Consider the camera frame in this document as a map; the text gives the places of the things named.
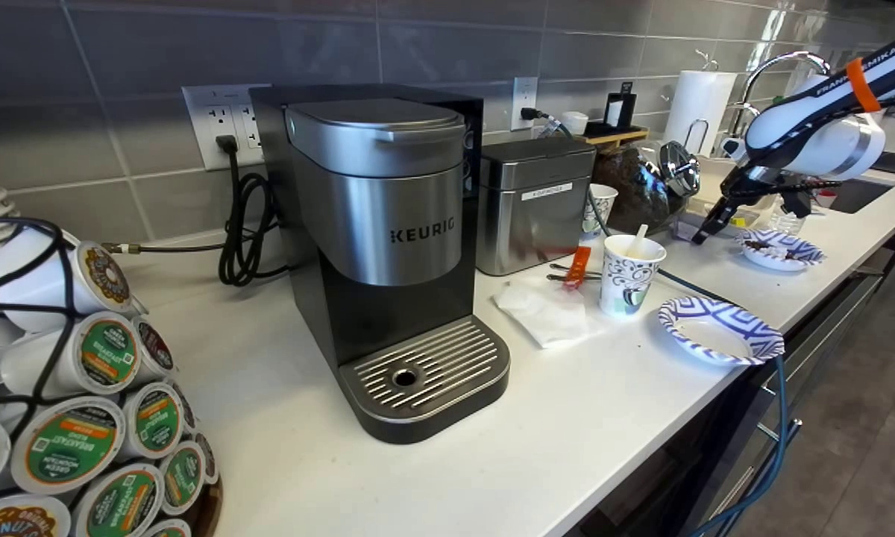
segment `power cord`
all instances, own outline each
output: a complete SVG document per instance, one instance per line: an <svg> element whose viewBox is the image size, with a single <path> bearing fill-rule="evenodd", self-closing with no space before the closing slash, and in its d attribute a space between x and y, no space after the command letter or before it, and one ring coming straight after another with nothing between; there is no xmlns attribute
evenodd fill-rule
<svg viewBox="0 0 895 537"><path fill-rule="evenodd" d="M189 246L189 249L153 249L153 246L114 246L105 243L110 255L204 255L204 252L222 252L217 255L217 282L228 288L247 288L257 277L274 277L289 273L292 265L280 268L263 268L266 261L266 236L280 227L278 204L271 183L259 173L240 171L240 145L234 134L214 139L217 149L231 158L231 218L225 225L228 240L222 246ZM255 194L263 194L263 218L250 230L247 227L247 207Z"/></svg>

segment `white countertop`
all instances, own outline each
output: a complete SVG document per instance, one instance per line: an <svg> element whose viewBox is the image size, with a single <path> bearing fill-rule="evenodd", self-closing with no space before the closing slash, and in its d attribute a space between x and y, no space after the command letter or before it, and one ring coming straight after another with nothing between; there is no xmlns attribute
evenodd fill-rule
<svg viewBox="0 0 895 537"><path fill-rule="evenodd" d="M805 276L757 273L729 243L674 246L669 268L787 330L895 233L895 189L860 216L809 221L805 236L830 261ZM639 321L590 318L604 325L598 339L541 352L487 301L504 282L478 277L478 318L511 346L508 394L431 441L396 447L357 427L289 282L225 289L214 258L135 261L128 277L175 350L180 382L217 450L222 537L563 534L733 379L641 322L686 297L672 285L657 282Z"/></svg>

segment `gray tile backsplash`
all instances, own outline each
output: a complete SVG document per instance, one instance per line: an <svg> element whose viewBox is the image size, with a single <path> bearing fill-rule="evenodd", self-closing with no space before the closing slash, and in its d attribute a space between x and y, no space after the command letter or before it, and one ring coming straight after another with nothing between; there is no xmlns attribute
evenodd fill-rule
<svg viewBox="0 0 895 537"><path fill-rule="evenodd" d="M604 113L635 82L663 131L680 70L747 72L793 49L835 67L895 39L865 0L0 0L0 183L34 216L93 240L222 227L184 83L419 83L481 95L511 127L511 77L541 107ZM754 100L786 88L763 77Z"/></svg>

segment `robotic arm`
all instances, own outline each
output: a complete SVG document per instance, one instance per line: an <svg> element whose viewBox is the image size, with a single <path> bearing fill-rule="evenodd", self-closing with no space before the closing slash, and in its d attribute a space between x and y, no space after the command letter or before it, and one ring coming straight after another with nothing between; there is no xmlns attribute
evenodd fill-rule
<svg viewBox="0 0 895 537"><path fill-rule="evenodd" d="M768 194L783 194L786 210L805 218L809 201L803 189L786 186L783 171L823 179L865 173L885 145L865 113L885 104L895 104L895 43L757 113L747 128L747 163L723 179L723 198L693 243L715 236L738 207L753 207Z"/></svg>

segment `coffee maker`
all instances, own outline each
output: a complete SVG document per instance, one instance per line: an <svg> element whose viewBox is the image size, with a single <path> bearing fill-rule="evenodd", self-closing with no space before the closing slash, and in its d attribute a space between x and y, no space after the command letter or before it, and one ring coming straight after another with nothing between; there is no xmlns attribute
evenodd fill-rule
<svg viewBox="0 0 895 537"><path fill-rule="evenodd" d="M362 427L436 437L508 389L474 310L481 100L255 91L296 304Z"/></svg>

